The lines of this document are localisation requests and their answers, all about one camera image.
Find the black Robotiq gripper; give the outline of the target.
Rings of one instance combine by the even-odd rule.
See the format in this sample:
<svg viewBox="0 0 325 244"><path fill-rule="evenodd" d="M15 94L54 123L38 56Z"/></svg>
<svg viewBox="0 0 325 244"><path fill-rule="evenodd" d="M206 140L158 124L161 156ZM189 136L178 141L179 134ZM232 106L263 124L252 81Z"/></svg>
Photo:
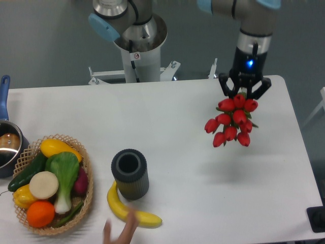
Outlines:
<svg viewBox="0 0 325 244"><path fill-rule="evenodd" d="M272 85L270 78L263 77L266 58L266 52L246 53L237 47L229 74L220 73L218 77L223 94L234 97L239 88L246 88L246 98L258 100ZM233 88L230 88L227 82L232 83Z"/></svg>

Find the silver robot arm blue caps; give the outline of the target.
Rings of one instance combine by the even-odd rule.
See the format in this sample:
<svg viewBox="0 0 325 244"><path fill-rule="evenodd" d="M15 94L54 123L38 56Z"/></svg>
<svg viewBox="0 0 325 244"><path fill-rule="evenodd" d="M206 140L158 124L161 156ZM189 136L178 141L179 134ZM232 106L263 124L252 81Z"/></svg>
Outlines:
<svg viewBox="0 0 325 244"><path fill-rule="evenodd" d="M151 1L93 1L88 21L104 40L121 51L128 83L161 81L160 48L167 38L167 26L153 13ZM270 87L263 68L276 22L280 1L198 1L209 14L222 14L241 23L233 66L219 75L227 97L240 89L249 99L259 99Z"/></svg>

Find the person's hand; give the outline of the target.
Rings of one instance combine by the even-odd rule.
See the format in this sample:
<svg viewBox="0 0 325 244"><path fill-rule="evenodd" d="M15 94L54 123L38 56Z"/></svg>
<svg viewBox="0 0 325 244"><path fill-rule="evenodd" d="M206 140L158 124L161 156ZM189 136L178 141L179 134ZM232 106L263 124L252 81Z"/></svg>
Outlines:
<svg viewBox="0 0 325 244"><path fill-rule="evenodd" d="M127 214L126 224L121 234L117 239L111 238L111 223L106 221L103 229L103 243L121 243L121 244L129 244L132 240L134 232L139 225L139 221L136 217L136 213L134 209L130 209Z"/></svg>

